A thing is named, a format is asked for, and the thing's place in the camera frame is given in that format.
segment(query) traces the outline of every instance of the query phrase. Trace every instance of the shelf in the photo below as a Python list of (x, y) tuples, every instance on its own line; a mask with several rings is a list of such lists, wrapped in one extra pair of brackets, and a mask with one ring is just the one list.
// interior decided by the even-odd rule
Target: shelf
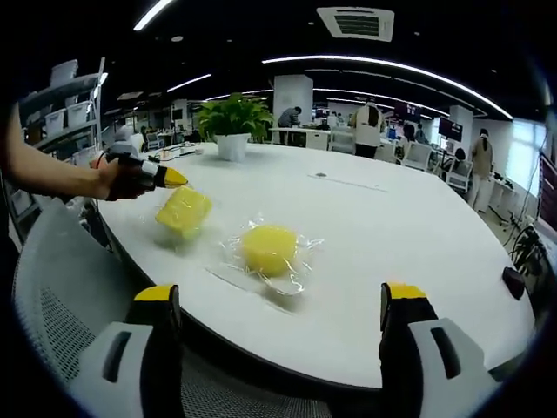
[(97, 121), (95, 119), (93, 119), (93, 120), (90, 120), (89, 122), (85, 122), (84, 124), (81, 124), (79, 126), (66, 128), (63, 131), (57, 133), (56, 135), (54, 135), (52, 137), (48, 137), (48, 138), (43, 139), (40, 142), (37, 142), (33, 146), (35, 148), (37, 148), (38, 150), (43, 150), (47, 146), (53, 145), (55, 142), (61, 141), (62, 139), (67, 138), (71, 135), (75, 135), (75, 134), (79, 133), (80, 131), (84, 131), (85, 129), (91, 128), (96, 122)]
[(65, 84), (48, 87), (38, 93), (31, 94), (19, 102), (19, 115), (22, 121), (27, 120), (29, 115), (40, 111), (58, 100), (64, 100), (71, 96), (85, 94), (97, 86), (98, 74), (89, 74), (73, 78)]
[(39, 206), (37, 203), (32, 203), (27, 209), (25, 209), (21, 215), (18, 215), (16, 217), (16, 223), (19, 224), (22, 220), (24, 220), (25, 218), (27, 218), (29, 215), (31, 215), (34, 211), (36, 211), (36, 209), (39, 209)]

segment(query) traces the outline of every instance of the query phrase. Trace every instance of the air conditioning vent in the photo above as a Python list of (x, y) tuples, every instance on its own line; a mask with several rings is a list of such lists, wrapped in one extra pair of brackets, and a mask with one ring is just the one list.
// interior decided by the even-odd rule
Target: air conditioning vent
[(393, 11), (364, 7), (320, 7), (317, 12), (334, 37), (383, 42), (393, 39)]

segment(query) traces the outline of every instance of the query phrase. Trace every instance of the yellow sponge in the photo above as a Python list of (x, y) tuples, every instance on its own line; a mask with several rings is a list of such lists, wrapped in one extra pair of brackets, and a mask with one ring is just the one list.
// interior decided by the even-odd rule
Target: yellow sponge
[(280, 276), (296, 256), (296, 234), (280, 226), (257, 226), (242, 237), (247, 266), (267, 277)]
[(193, 235), (209, 211), (211, 201), (190, 187), (179, 187), (158, 212), (156, 220), (183, 236)]

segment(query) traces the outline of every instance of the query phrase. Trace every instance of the office chair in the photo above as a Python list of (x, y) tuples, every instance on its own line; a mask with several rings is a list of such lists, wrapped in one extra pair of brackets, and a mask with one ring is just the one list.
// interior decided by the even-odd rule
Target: office chair
[(467, 193), (470, 174), (472, 173), (473, 168), (473, 162), (460, 161), (458, 166), (455, 166), (456, 159), (453, 160), (449, 171), (446, 172), (446, 183), (453, 189), (457, 189), (459, 191), (462, 191), (463, 193)]
[(427, 166), (429, 164), (429, 158), (433, 152), (433, 149), (429, 145), (422, 145), (417, 142), (411, 142), (408, 152), (402, 159), (402, 165), (405, 167), (410, 167), (415, 170), (421, 170), (427, 172)]
[(156, 133), (147, 134), (147, 151), (156, 150), (164, 147), (164, 139), (157, 136)]
[(343, 152), (345, 154), (355, 154), (356, 138), (354, 137), (354, 129), (349, 127), (334, 126), (331, 129), (329, 151)]
[(124, 320), (137, 290), (120, 262), (53, 199), (25, 241), (12, 296), (28, 341), (67, 387), (78, 356), (108, 324)]

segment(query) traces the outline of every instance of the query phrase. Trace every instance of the white flower pot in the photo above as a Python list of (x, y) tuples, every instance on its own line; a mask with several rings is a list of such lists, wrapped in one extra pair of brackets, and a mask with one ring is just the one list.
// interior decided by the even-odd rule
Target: white flower pot
[(247, 141), (252, 135), (250, 133), (238, 133), (236, 135), (215, 135), (218, 145), (218, 156), (227, 161), (241, 163), (245, 158)]

